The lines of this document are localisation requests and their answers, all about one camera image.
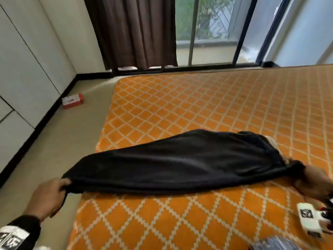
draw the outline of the foliage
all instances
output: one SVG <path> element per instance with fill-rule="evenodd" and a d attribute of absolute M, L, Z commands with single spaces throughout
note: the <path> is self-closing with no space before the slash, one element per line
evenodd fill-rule
<path fill-rule="evenodd" d="M 230 7 L 234 0 L 199 0 L 196 38 L 211 39 L 221 37 L 212 35 L 211 21 L 219 23 L 219 12 Z M 176 39 L 190 40 L 192 29 L 194 0 L 176 0 Z"/>

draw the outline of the orange patterned fabric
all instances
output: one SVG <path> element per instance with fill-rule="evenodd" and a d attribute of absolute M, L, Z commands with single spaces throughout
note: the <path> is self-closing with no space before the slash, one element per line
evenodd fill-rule
<path fill-rule="evenodd" d="M 96 151 L 185 131 L 250 130 L 332 177 L 333 66 L 134 76 L 115 87 Z M 83 194 L 68 249 L 247 249 L 283 235 L 329 248 L 303 231 L 302 197 L 283 179 L 174 197 Z"/>

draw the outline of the glass pane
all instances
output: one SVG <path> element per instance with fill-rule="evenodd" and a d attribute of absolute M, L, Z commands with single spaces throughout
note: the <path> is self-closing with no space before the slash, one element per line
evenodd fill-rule
<path fill-rule="evenodd" d="M 237 63 L 255 62 L 281 0 L 258 0 Z"/>
<path fill-rule="evenodd" d="M 232 62 L 251 0 L 199 0 L 193 65 Z"/>
<path fill-rule="evenodd" d="M 193 20 L 194 0 L 176 0 L 176 43 L 178 66 L 189 63 L 189 42 Z"/>

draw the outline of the black sleeve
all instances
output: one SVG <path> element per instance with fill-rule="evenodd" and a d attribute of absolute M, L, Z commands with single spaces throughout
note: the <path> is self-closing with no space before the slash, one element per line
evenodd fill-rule
<path fill-rule="evenodd" d="M 14 219 L 11 223 L 8 225 L 10 226 L 16 226 L 23 230 L 25 230 L 27 233 L 29 233 L 28 237 L 25 238 L 22 242 L 20 242 L 19 247 L 12 247 L 8 248 L 10 250 L 32 250 L 35 246 L 36 241 L 39 238 L 41 227 L 40 227 L 40 221 L 35 216 L 30 215 L 23 215 L 18 217 L 17 219 Z M 4 240 L 5 237 L 0 239 L 0 246 L 4 243 L 2 240 Z"/>

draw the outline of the red and white box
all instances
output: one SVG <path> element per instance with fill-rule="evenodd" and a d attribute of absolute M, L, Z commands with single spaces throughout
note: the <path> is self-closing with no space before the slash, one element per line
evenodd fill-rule
<path fill-rule="evenodd" d="M 73 96 L 64 97 L 62 99 L 62 101 L 63 101 L 64 109 L 69 109 L 69 108 L 72 108 L 72 107 L 83 104 L 84 97 L 80 93 L 80 94 L 76 94 L 76 95 L 73 95 Z"/>

